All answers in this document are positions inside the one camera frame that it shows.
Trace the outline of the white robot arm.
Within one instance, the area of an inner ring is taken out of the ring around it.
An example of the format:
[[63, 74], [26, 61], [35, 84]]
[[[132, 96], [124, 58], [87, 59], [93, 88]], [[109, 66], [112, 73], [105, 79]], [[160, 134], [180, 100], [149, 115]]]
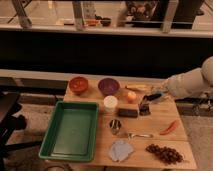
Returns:
[[183, 99], [213, 88], [213, 56], [207, 58], [200, 68], [167, 78], [165, 91], [175, 99]]

